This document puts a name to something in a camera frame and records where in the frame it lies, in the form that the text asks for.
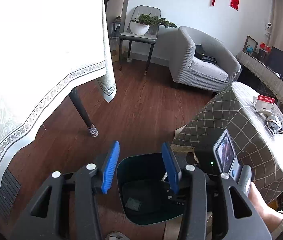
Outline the person's right hand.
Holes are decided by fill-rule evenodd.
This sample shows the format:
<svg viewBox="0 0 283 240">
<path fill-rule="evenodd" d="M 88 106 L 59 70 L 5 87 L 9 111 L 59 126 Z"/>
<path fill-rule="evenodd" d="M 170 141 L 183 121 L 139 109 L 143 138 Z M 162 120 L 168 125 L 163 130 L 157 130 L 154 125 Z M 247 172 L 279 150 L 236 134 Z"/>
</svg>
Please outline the person's right hand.
<svg viewBox="0 0 283 240">
<path fill-rule="evenodd" d="M 248 198 L 252 202 L 253 207 L 255 208 L 257 213 L 266 224 L 268 230 L 270 232 L 273 232 L 281 224 L 283 220 L 283 214 L 275 211 L 265 203 L 261 196 L 261 193 L 253 182 L 250 183 Z"/>
</svg>

